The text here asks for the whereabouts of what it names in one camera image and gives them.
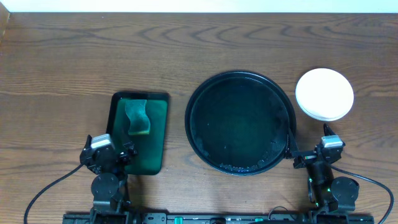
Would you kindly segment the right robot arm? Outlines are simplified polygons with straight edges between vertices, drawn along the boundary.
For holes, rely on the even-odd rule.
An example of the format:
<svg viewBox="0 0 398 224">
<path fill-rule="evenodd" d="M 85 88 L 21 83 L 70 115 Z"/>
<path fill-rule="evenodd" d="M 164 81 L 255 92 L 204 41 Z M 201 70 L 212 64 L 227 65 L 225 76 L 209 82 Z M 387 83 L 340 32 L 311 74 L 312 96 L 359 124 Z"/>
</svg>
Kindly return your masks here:
<svg viewBox="0 0 398 224">
<path fill-rule="evenodd" d="M 345 213 L 355 210 L 359 184 L 348 177 L 335 177 L 331 165 L 341 159 L 345 143 L 327 125 L 324 136 L 309 151 L 299 151 L 292 132 L 287 135 L 286 157 L 293 159 L 295 169 L 307 170 L 308 198 L 321 212 Z"/>
</svg>

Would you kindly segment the white plate with green stain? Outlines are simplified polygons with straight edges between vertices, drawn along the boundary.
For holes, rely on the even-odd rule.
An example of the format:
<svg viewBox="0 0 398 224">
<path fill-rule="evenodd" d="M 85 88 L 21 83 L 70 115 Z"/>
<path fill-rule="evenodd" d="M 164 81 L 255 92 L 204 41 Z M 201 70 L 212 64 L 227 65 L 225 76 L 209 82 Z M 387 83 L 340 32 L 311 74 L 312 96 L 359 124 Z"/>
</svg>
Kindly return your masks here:
<svg viewBox="0 0 398 224">
<path fill-rule="evenodd" d="M 349 113 L 354 103 L 350 82 L 329 68 L 315 68 L 297 82 L 295 97 L 302 111 L 320 121 L 336 121 Z"/>
</svg>

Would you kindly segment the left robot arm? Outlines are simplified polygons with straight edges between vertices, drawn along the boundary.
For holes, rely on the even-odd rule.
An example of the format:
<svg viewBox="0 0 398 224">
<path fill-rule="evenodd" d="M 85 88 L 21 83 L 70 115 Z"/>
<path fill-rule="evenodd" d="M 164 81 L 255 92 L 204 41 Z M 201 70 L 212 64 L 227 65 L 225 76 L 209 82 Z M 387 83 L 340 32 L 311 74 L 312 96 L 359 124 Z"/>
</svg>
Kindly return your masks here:
<svg viewBox="0 0 398 224">
<path fill-rule="evenodd" d="M 132 142 L 123 144 L 122 151 L 118 152 L 109 134 L 87 136 L 80 163 L 96 174 L 91 184 L 94 211 L 116 214 L 127 210 L 130 201 L 126 166 L 132 164 L 136 155 Z"/>
</svg>

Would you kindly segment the green yellow sponge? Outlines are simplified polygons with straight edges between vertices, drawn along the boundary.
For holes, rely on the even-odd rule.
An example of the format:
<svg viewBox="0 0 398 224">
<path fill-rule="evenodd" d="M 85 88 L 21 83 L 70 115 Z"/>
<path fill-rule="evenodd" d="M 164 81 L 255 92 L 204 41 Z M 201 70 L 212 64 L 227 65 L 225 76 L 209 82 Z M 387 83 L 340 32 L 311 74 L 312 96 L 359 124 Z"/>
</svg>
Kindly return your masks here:
<svg viewBox="0 0 398 224">
<path fill-rule="evenodd" d="M 150 133 L 150 119 L 146 113 L 147 100 L 127 100 L 125 113 L 130 125 L 128 134 L 146 135 Z"/>
</svg>

